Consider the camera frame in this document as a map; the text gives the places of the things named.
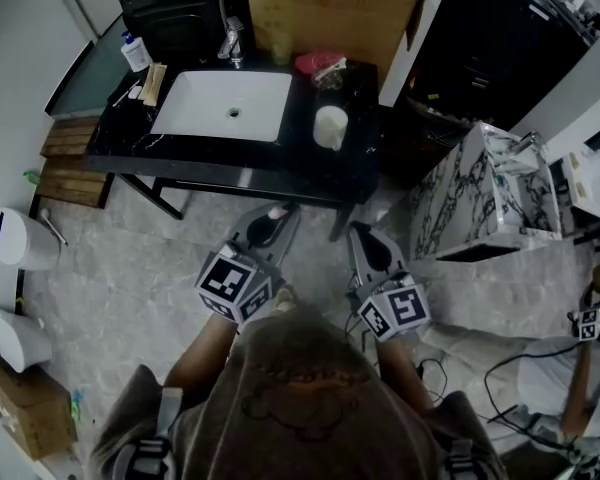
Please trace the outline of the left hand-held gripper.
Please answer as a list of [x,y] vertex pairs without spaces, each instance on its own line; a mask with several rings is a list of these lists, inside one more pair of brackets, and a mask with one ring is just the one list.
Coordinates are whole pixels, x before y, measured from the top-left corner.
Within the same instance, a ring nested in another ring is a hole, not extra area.
[[262,205],[243,214],[205,260],[195,290],[202,304],[246,324],[284,283],[281,268],[301,220],[296,203]]

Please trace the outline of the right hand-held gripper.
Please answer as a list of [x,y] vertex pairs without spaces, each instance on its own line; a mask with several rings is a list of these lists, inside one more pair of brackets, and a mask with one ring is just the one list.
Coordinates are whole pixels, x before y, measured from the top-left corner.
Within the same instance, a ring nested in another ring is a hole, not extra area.
[[429,307],[398,244],[374,227],[360,225],[352,221],[347,228],[355,314],[385,342],[428,323]]

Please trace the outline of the person's left hand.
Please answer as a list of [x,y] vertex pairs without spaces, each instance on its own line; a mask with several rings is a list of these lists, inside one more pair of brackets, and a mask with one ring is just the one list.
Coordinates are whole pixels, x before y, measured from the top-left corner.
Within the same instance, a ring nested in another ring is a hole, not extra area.
[[282,286],[275,297],[271,314],[279,316],[293,311],[298,306],[298,298],[290,285]]

